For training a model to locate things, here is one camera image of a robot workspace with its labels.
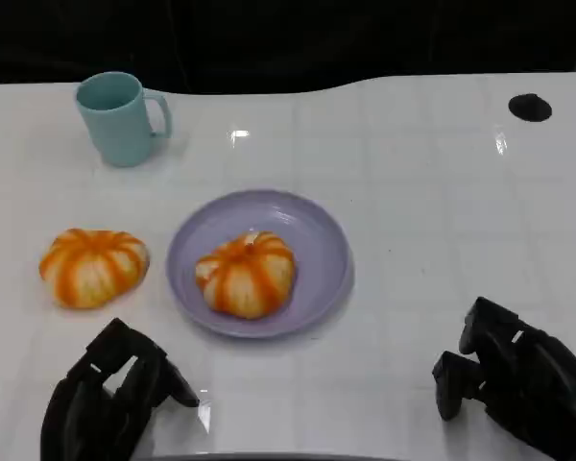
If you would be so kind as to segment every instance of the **purple plate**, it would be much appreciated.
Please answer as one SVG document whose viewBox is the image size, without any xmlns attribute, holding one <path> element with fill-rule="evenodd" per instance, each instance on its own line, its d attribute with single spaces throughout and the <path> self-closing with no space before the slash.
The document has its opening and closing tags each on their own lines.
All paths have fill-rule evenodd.
<svg viewBox="0 0 576 461">
<path fill-rule="evenodd" d="M 291 299 L 260 320 L 214 312 L 194 278 L 200 257 L 246 231 L 276 233 L 297 260 Z M 278 336 L 311 325 L 341 305 L 354 281 L 348 241 L 335 220 L 309 200 L 274 190 L 235 192 L 196 211 L 175 235 L 166 268 L 173 292 L 194 321 L 244 338 Z"/>
</svg>

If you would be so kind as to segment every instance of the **toy pumpkin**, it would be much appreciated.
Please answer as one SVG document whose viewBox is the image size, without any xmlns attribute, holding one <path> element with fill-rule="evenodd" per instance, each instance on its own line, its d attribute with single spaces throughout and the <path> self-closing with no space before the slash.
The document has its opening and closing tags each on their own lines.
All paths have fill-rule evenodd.
<svg viewBox="0 0 576 461">
<path fill-rule="evenodd" d="M 38 271 L 65 307 L 98 307 L 136 286 L 149 256 L 127 232 L 70 229 L 54 240 Z"/>
<path fill-rule="evenodd" d="M 196 282 L 212 309 L 244 319 L 276 312 L 296 273 L 292 250 L 271 232 L 245 233 L 196 264 Z"/>
</svg>

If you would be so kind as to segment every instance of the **light blue mug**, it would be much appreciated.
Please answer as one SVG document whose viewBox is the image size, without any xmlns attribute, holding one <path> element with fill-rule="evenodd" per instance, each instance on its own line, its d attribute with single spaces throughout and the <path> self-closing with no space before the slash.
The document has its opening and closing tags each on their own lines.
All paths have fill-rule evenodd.
<svg viewBox="0 0 576 461">
<path fill-rule="evenodd" d="M 164 133 L 152 131 L 145 100 L 155 100 L 164 115 Z M 146 93 L 131 74 L 105 72 L 82 82 L 75 94 L 92 143 L 114 166 L 135 166 L 153 151 L 155 139 L 170 137 L 171 112 L 163 96 Z"/>
</svg>

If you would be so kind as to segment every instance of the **table surface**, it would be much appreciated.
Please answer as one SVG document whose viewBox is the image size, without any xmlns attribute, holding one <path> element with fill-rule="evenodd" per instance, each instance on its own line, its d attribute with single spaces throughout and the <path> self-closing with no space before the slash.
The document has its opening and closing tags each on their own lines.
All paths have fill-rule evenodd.
<svg viewBox="0 0 576 461">
<path fill-rule="evenodd" d="M 55 384 L 113 317 L 164 348 L 204 399 L 162 407 L 137 456 L 313 451 L 414 461 L 542 460 L 477 402 L 444 424 L 431 369 L 476 296 L 576 353 L 576 74 L 385 78 L 293 95 L 168 94 L 175 135 L 133 169 L 105 166 L 75 85 L 0 85 L 0 461 L 38 459 Z M 513 117 L 535 92 L 553 115 Z M 159 110 L 151 108 L 153 123 Z M 294 191 L 345 229 L 356 283 L 317 328 L 275 341 L 186 321 L 164 259 L 202 204 Z M 52 305 L 38 261 L 70 227 L 130 231 L 152 262 L 107 308 Z"/>
</svg>

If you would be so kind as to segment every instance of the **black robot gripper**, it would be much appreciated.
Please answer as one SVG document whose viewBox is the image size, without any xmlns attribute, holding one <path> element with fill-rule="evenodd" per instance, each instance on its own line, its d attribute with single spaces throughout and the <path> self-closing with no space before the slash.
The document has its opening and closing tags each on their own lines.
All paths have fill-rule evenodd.
<svg viewBox="0 0 576 461">
<path fill-rule="evenodd" d="M 122 385 L 105 381 L 133 357 Z M 114 319 L 58 383 L 40 432 L 41 461 L 127 461 L 152 412 L 168 397 L 186 407 L 199 399 L 166 352 Z"/>
<path fill-rule="evenodd" d="M 576 461 L 576 356 L 557 338 L 478 298 L 465 319 L 459 352 L 435 367 L 436 398 L 445 421 L 463 399 L 480 400 L 499 425 L 556 461 Z"/>
</svg>

